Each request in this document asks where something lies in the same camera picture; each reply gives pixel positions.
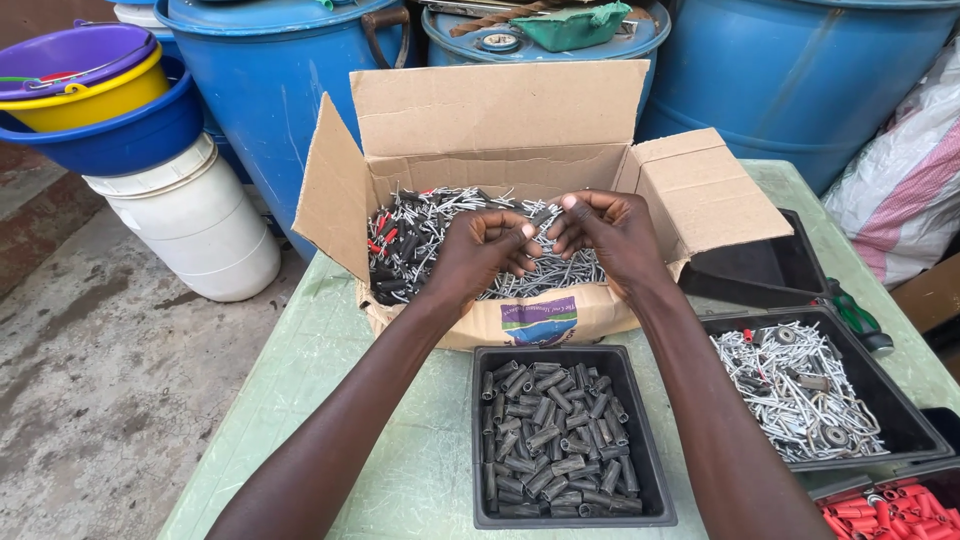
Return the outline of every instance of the rusty metal rod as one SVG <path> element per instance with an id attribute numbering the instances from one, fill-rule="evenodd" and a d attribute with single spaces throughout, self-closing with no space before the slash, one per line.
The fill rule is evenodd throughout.
<path id="1" fill-rule="evenodd" d="M 553 6 L 554 4 L 559 4 L 562 1 L 563 0 L 539 0 L 539 2 L 534 2 L 533 4 L 527 4 L 525 6 L 513 8 L 508 12 L 494 13 L 474 21 L 458 24 L 450 29 L 450 37 L 460 37 L 464 34 L 480 30 L 481 28 L 489 28 L 497 23 L 535 15 L 537 12 Z"/>

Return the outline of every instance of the yellow bucket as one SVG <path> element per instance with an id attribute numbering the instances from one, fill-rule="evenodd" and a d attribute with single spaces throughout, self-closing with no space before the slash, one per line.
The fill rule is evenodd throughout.
<path id="1" fill-rule="evenodd" d="M 147 105 L 170 89 L 160 67 L 163 50 L 153 53 L 130 71 L 98 85 L 71 84 L 63 95 L 0 101 L 0 110 L 9 112 L 35 132 L 56 132 L 109 120 Z"/>

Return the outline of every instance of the white plastic drum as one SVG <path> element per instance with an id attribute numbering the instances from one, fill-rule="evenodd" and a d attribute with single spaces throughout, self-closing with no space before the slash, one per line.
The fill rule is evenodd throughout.
<path id="1" fill-rule="evenodd" d="M 210 300 L 246 300 L 280 270 L 274 236 L 206 133 L 148 171 L 84 178 L 187 286 Z"/>
<path id="2" fill-rule="evenodd" d="M 172 36 L 174 32 L 156 20 L 153 4 L 117 4 L 113 6 L 113 13 L 120 22 L 129 22 L 142 26 L 154 33 L 155 36 Z"/>

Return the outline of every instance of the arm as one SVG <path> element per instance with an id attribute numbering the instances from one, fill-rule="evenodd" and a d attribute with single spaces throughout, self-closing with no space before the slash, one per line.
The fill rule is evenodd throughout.
<path id="1" fill-rule="evenodd" d="M 376 439 L 430 351 L 503 268 L 539 254 L 534 228 L 507 211 L 464 212 L 447 231 L 433 279 L 324 402 L 237 491 L 208 539 L 322 538 Z"/>
<path id="2" fill-rule="evenodd" d="M 581 191 L 548 232 L 565 258 L 596 250 L 639 319 L 673 407 L 686 468 L 710 538 L 835 537 L 743 403 L 696 313 L 670 278 L 646 201 Z"/>

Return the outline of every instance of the cardboard box flap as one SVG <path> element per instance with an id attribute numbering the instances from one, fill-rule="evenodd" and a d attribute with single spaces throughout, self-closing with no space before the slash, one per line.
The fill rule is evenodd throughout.
<path id="1" fill-rule="evenodd" d="M 293 230 L 362 282 L 370 281 L 367 216 L 370 171 L 353 137 L 324 92 L 303 173 Z"/>
<path id="2" fill-rule="evenodd" d="M 678 258 L 793 233 L 715 130 L 643 142 L 631 151 L 640 162 L 642 191 L 656 194 L 676 231 Z"/>
<path id="3" fill-rule="evenodd" d="M 350 73 L 368 158 L 630 143 L 650 62 L 484 63 Z"/>

